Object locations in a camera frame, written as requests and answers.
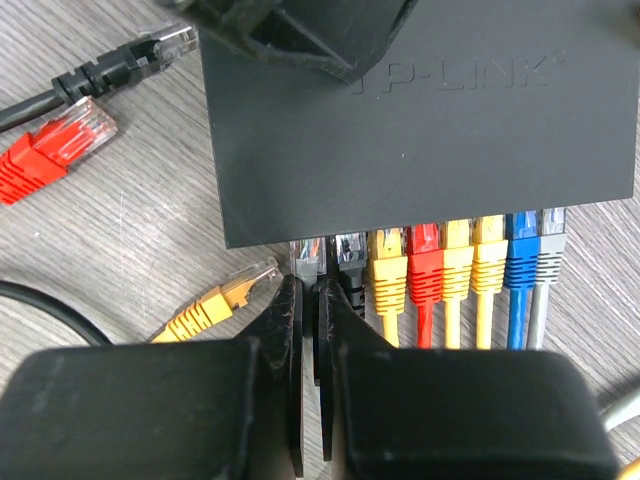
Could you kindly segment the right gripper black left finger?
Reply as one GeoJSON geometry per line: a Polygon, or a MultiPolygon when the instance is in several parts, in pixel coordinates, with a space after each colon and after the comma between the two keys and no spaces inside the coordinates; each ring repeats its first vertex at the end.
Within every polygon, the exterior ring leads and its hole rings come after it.
{"type": "Polygon", "coordinates": [[[300,477],[301,311],[286,276],[230,339],[31,355],[1,398],[2,477],[300,477]]]}

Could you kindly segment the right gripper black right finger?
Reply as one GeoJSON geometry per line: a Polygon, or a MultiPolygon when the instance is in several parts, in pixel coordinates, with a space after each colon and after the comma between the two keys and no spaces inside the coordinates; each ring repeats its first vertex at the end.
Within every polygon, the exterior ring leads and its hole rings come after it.
{"type": "Polygon", "coordinates": [[[318,292],[324,458],[337,479],[613,479],[576,366],[550,351],[396,348],[318,292]]]}

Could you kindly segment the black network switch box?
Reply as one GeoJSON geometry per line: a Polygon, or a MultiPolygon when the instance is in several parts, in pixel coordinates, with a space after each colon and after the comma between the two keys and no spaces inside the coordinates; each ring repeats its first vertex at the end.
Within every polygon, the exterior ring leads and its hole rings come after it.
{"type": "Polygon", "coordinates": [[[421,1],[347,84],[201,44],[231,248],[628,198],[635,1],[421,1]]]}

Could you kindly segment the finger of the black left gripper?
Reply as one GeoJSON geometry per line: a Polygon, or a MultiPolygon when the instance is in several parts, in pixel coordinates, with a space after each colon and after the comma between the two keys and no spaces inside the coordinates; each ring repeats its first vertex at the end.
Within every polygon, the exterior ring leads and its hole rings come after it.
{"type": "Polygon", "coordinates": [[[259,62],[352,83],[386,54],[413,0],[165,0],[164,9],[259,62]]]}

